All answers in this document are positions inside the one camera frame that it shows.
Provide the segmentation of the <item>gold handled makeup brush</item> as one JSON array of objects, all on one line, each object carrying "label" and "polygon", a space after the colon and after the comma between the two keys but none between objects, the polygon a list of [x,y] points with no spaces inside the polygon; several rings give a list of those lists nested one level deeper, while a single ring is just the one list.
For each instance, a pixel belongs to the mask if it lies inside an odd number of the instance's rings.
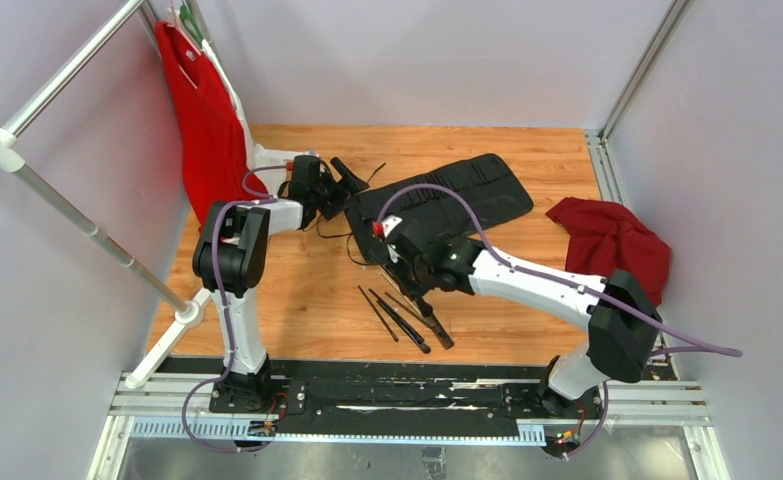
[{"label": "gold handled makeup brush", "polygon": [[388,273],[385,269],[382,269],[380,271],[380,274],[396,292],[398,292],[404,298],[407,297],[404,288],[397,282],[397,280],[390,273]]}]

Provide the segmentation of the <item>black leather brush roll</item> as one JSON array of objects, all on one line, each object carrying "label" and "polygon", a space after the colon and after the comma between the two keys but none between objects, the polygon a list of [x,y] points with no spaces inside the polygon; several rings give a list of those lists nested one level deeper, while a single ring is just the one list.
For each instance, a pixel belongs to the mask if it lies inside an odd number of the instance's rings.
[{"label": "black leather brush roll", "polygon": [[[388,252],[374,236],[372,224],[386,201],[397,191],[415,184],[446,187],[477,215],[484,229],[529,213],[534,202],[508,164],[497,154],[486,153],[460,160],[430,172],[359,193],[343,209],[362,258],[381,264]],[[408,192],[395,200],[389,215],[415,220],[430,237],[469,236],[476,232],[464,207],[449,195],[431,189]]]}]

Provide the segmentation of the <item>black angled makeup brush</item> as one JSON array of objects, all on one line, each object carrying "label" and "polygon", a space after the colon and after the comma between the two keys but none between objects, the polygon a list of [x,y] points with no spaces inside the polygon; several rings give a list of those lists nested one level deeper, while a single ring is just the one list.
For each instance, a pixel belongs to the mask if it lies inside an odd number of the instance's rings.
[{"label": "black angled makeup brush", "polygon": [[417,345],[424,354],[429,354],[431,348],[426,340],[420,335],[400,314],[398,314],[385,300],[383,300],[373,289],[368,289],[375,298],[378,305],[387,313],[387,315],[396,323],[396,325]]}]

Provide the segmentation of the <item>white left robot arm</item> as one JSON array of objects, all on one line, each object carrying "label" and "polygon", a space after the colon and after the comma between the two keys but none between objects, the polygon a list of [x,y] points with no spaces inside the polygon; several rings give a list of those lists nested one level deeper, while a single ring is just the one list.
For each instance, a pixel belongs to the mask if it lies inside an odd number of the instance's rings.
[{"label": "white left robot arm", "polygon": [[311,154],[249,170],[242,187],[252,198],[212,205],[192,268],[218,308],[226,354],[221,382],[237,383],[235,400],[250,413],[273,400],[269,356],[261,339],[256,293],[271,236],[305,231],[341,213],[369,183],[337,157]]}]

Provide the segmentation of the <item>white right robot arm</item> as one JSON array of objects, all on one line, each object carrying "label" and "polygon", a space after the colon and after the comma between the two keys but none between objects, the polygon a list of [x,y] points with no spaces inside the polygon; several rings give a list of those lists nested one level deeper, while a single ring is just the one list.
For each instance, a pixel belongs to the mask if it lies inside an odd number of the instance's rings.
[{"label": "white right robot arm", "polygon": [[426,293],[462,292],[510,300],[586,333],[580,346],[550,361],[539,382],[536,395],[547,414],[566,415],[608,381],[642,379],[662,321],[632,274],[570,273],[513,257],[486,236],[429,237],[418,222],[395,215],[374,232],[388,254],[388,275],[424,314]]}]

